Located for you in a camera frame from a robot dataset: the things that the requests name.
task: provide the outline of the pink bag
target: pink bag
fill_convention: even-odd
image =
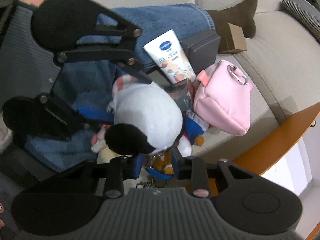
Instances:
[[[209,124],[236,136],[250,127],[252,84],[236,66],[226,60],[202,70],[194,111]]]

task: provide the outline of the brown pillow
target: brown pillow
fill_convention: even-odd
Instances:
[[[256,34],[256,25],[253,17],[257,5],[258,0],[244,0],[243,2],[222,11],[207,10],[207,12],[214,21],[218,34],[227,23],[232,23],[241,27],[244,36],[251,39]]]

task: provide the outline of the plush keychain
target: plush keychain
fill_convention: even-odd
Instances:
[[[209,124],[202,120],[196,113],[188,110],[184,115],[185,135],[192,145],[202,146],[204,144],[203,134],[209,128]]]
[[[123,75],[113,86],[114,124],[105,143],[120,155],[156,154],[167,150],[182,133],[182,113],[156,83],[142,84]]]
[[[152,166],[157,171],[163,172],[165,175],[174,174],[171,164],[171,151],[166,151],[162,156],[155,158]]]
[[[100,131],[93,135],[91,140],[91,150],[94,153],[98,153],[98,162],[99,163],[109,163],[111,159],[119,157],[120,155],[115,153],[114,151],[110,150],[109,147],[106,145],[104,136],[106,134],[107,129],[111,125],[104,124]]]

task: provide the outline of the gray box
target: gray box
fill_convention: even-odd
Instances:
[[[215,63],[220,40],[215,30],[207,29],[180,41],[196,75]]]

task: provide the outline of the blue denim fabric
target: blue denim fabric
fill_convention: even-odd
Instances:
[[[143,31],[137,39],[135,55],[144,70],[155,66],[143,46],[168,30],[174,30],[179,40],[188,38],[202,30],[214,29],[209,14],[194,4],[146,6],[138,8],[115,8],[113,11],[133,22]],[[114,25],[106,15],[99,15],[97,24]],[[86,36],[78,43],[118,42],[118,37]],[[53,91],[75,110],[80,107],[106,109],[112,99],[112,85],[122,75],[116,66],[104,61],[65,64]],[[56,171],[63,171],[77,163],[95,159],[91,151],[91,131],[80,131],[70,142],[29,137],[28,149],[36,158]]]

